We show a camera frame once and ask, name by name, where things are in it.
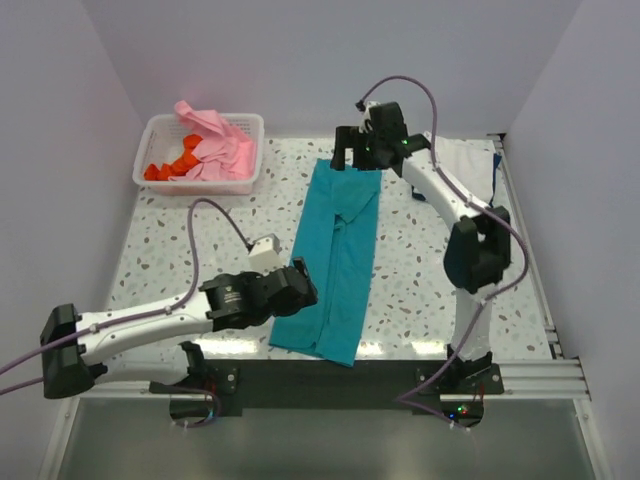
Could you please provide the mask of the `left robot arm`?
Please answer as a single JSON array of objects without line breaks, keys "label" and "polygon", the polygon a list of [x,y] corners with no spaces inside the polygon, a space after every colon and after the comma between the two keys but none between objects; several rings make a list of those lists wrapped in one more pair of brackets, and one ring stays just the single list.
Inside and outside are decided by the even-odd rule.
[{"label": "left robot arm", "polygon": [[108,373],[106,361],[133,348],[183,335],[243,330],[270,317],[287,317],[317,303],[304,259],[259,272],[223,273],[193,286],[175,303],[155,302],[123,311],[80,314],[72,304],[55,307],[40,335],[46,399],[84,393]]}]

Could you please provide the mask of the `teal t shirt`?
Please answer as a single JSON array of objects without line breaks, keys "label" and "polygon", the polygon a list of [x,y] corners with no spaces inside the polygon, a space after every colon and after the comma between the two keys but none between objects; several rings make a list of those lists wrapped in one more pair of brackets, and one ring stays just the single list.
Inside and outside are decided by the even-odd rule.
[{"label": "teal t shirt", "polygon": [[361,339],[375,257],[381,173],[316,162],[292,257],[304,259],[318,302],[275,319],[269,344],[351,367]]}]

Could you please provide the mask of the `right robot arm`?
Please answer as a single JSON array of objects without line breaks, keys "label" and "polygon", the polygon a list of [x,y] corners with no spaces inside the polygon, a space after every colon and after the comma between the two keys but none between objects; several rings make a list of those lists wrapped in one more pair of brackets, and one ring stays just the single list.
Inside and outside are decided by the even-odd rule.
[{"label": "right robot arm", "polygon": [[422,194],[449,230],[443,267],[456,292],[454,334],[447,358],[424,387],[469,392],[492,365],[492,296],[511,264],[510,214],[491,208],[446,169],[434,137],[411,135],[395,102],[361,100],[357,126],[339,126],[330,166],[392,170]]}]

